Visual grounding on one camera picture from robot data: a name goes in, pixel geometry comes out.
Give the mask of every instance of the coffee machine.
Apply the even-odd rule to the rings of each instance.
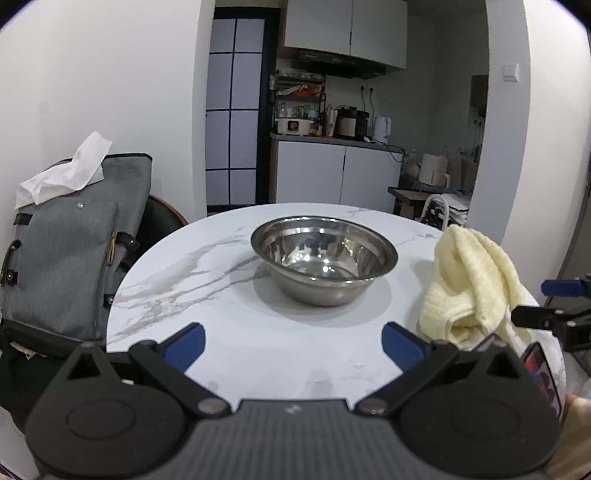
[[[369,113],[357,107],[343,107],[337,110],[335,136],[349,140],[363,140],[367,136]]]

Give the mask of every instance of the round table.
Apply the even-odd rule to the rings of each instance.
[[[278,289],[250,244],[257,226],[291,215],[370,227],[396,246],[398,264],[351,304],[299,303]],[[352,406],[401,373],[382,350],[381,330],[397,322],[416,331],[440,236],[399,216],[341,205],[271,204],[204,218],[164,238],[131,268],[111,308],[108,351],[160,342],[199,322],[205,352],[186,375],[234,408],[243,398],[345,398]],[[532,332],[533,340],[542,343],[564,394],[558,342],[548,332]]]

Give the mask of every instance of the white cabinet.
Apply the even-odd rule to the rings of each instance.
[[[406,68],[404,0],[288,0],[286,47],[321,50]]]
[[[281,141],[277,158],[277,203],[339,203],[345,147]]]
[[[352,0],[289,0],[285,46],[349,55],[351,9]]]
[[[387,151],[347,147],[341,204],[392,213],[400,166]]]
[[[407,3],[353,0],[351,56],[406,68]]]

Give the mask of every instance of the tissue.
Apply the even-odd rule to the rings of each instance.
[[[92,132],[78,147],[71,162],[42,171],[17,187],[16,209],[83,189],[104,179],[100,166],[113,142]]]

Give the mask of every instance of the stainless steel bowl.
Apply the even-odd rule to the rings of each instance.
[[[257,228],[251,245],[284,292],[320,306],[349,303],[398,262],[382,235],[338,218],[278,218]]]

